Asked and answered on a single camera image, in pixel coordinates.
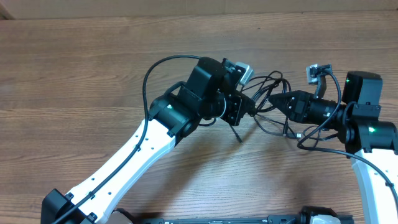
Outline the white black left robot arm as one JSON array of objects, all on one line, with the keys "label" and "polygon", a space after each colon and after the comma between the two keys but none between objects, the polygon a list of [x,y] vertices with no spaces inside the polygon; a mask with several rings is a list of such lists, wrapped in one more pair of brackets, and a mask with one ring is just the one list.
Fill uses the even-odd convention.
[{"label": "white black left robot arm", "polygon": [[254,101],[238,91],[254,75],[251,66],[196,57],[185,82],[144,104],[136,132],[106,163],[66,194],[53,189],[42,201],[41,223],[106,223],[119,201],[162,156],[200,125],[222,119],[237,126],[254,114]]}]

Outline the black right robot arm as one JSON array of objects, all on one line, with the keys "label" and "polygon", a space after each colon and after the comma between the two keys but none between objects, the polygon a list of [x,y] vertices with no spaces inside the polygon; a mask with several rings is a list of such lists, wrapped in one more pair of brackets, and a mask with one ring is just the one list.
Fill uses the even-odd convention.
[{"label": "black right robot arm", "polygon": [[376,73],[350,71],[337,101],[299,90],[269,98],[293,122],[336,130],[358,181],[366,223],[397,223],[397,128],[379,120],[382,86]]}]

